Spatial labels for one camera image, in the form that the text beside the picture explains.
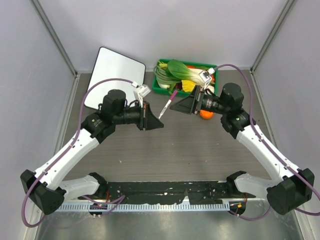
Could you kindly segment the white marker with pink cap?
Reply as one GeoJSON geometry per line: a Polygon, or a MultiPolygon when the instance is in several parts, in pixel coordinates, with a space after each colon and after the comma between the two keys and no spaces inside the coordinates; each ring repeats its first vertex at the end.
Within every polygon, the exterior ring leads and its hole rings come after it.
{"type": "Polygon", "coordinates": [[[158,116],[159,120],[165,114],[166,110],[168,109],[168,107],[170,106],[171,102],[173,101],[173,99],[176,97],[177,94],[178,94],[178,90],[174,90],[172,95],[170,96],[169,100],[166,102],[165,106],[161,110],[161,112],[160,112],[160,114],[158,116]]]}

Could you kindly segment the white whiteboard black frame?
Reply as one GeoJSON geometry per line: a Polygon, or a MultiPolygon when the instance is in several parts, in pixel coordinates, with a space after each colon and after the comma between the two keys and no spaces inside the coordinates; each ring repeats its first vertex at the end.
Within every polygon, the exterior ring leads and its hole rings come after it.
{"type": "MultiPolygon", "coordinates": [[[[146,66],[142,62],[115,52],[106,47],[100,47],[92,70],[88,88],[106,79],[125,79],[142,85],[144,83],[146,66]]],[[[122,90],[126,94],[127,102],[135,100],[134,88],[128,82],[108,81],[96,86],[87,95],[84,105],[87,108],[98,109],[103,98],[110,90],[122,90]]]]}

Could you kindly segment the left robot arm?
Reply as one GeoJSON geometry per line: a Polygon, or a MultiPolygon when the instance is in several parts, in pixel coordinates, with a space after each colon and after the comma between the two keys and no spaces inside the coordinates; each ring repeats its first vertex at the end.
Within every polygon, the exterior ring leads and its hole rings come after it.
{"type": "Polygon", "coordinates": [[[126,94],[110,90],[98,111],[88,115],[72,139],[48,162],[35,171],[25,170],[21,182],[29,198],[45,214],[55,212],[65,201],[89,196],[100,200],[107,195],[108,183],[92,172],[85,177],[65,181],[65,176],[91,150],[113,134],[117,125],[134,124],[141,131],[160,129],[164,124],[152,113],[143,98],[151,90],[142,85],[134,90],[135,100],[127,105],[126,94]]]}

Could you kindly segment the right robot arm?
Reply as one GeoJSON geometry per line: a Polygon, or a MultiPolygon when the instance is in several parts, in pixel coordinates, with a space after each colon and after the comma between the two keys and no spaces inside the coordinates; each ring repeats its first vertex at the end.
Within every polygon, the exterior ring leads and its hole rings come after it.
{"type": "Polygon", "coordinates": [[[220,96],[205,94],[196,86],[170,109],[184,114],[199,114],[201,110],[220,114],[223,129],[244,145],[270,176],[263,179],[238,171],[227,177],[226,193],[233,198],[247,193],[265,199],[275,212],[285,215],[312,198],[315,176],[310,169],[302,170],[289,161],[268,140],[243,109],[243,100],[241,87],[235,83],[225,84],[220,96]]]}

